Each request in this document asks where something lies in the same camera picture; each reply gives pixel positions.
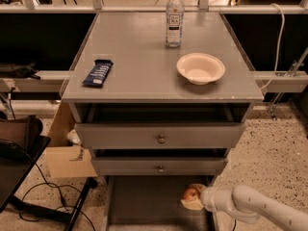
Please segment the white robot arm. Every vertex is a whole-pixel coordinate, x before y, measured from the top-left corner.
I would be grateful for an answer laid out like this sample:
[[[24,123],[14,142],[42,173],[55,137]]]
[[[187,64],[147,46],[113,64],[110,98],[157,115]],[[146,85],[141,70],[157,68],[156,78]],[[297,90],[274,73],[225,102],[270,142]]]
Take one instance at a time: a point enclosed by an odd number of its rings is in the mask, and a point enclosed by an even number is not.
[[[271,199],[247,185],[233,190],[191,184],[184,191],[182,205],[189,210],[224,212],[229,217],[248,224],[264,217],[283,231],[308,231],[308,215]]]

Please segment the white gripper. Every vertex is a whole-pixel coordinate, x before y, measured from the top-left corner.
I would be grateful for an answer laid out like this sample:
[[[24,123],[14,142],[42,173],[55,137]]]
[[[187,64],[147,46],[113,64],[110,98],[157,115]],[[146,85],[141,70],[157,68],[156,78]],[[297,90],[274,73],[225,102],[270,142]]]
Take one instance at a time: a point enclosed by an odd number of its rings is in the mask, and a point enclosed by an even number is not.
[[[206,187],[203,184],[190,184],[189,187],[197,189],[199,192],[201,192],[201,201],[199,199],[182,199],[181,203],[186,209],[200,211],[205,208],[208,212],[212,213],[218,211],[218,204],[216,201],[216,194],[218,193],[218,189],[216,187]]]

